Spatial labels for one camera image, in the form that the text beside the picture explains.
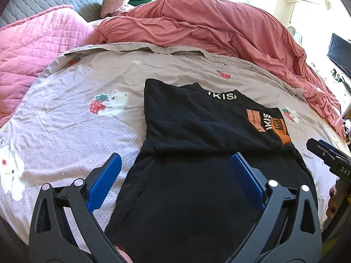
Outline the left hand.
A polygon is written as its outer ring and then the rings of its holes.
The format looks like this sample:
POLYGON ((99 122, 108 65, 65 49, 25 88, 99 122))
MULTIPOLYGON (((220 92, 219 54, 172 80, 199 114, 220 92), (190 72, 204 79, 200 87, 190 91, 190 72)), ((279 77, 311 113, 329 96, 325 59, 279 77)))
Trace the left hand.
POLYGON ((125 250, 122 246, 116 244, 115 248, 127 263, 133 263, 133 261, 131 260, 129 255, 125 252, 125 250))

